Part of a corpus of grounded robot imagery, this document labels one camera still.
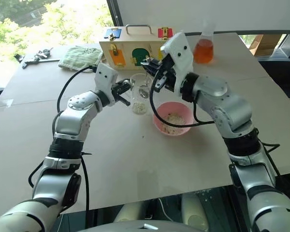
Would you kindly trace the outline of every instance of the orange liquid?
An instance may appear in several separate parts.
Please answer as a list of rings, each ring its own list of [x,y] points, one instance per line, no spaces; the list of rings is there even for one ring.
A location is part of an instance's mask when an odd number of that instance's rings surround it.
[[[193,60],[196,63],[208,63],[213,59],[213,42],[207,39],[200,39],[193,51]]]

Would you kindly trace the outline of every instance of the metal handle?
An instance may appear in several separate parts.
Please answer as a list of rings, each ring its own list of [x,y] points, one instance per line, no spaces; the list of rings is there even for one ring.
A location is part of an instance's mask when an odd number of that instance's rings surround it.
[[[129,32],[128,32],[128,28],[129,27],[148,27],[149,28],[149,31],[150,31],[150,34],[152,34],[152,32],[151,32],[151,27],[149,26],[149,25],[145,25],[145,24],[140,24],[140,25],[130,25],[130,24],[128,24],[128,25],[126,25],[126,32],[127,32],[127,34],[129,34]]]

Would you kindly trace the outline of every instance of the white panel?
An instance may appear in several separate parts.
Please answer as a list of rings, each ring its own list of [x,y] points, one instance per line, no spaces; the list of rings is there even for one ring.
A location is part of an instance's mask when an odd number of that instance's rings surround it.
[[[123,24],[173,26],[202,31],[203,19],[216,30],[290,30],[290,0],[117,0]]]

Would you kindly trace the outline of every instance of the wooden lock box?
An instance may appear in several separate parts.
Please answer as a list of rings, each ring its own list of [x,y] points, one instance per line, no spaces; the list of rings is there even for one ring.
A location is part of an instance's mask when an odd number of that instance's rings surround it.
[[[173,35],[172,28],[126,25],[106,28],[99,43],[113,69],[142,70],[146,57],[162,59],[160,47]]]

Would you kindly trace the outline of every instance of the green door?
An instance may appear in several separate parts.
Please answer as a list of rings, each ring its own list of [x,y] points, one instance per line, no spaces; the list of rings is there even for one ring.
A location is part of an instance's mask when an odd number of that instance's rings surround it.
[[[134,60],[135,66],[141,66],[141,62],[143,59],[149,56],[149,52],[147,52],[144,48],[136,48],[132,51],[132,58]]]

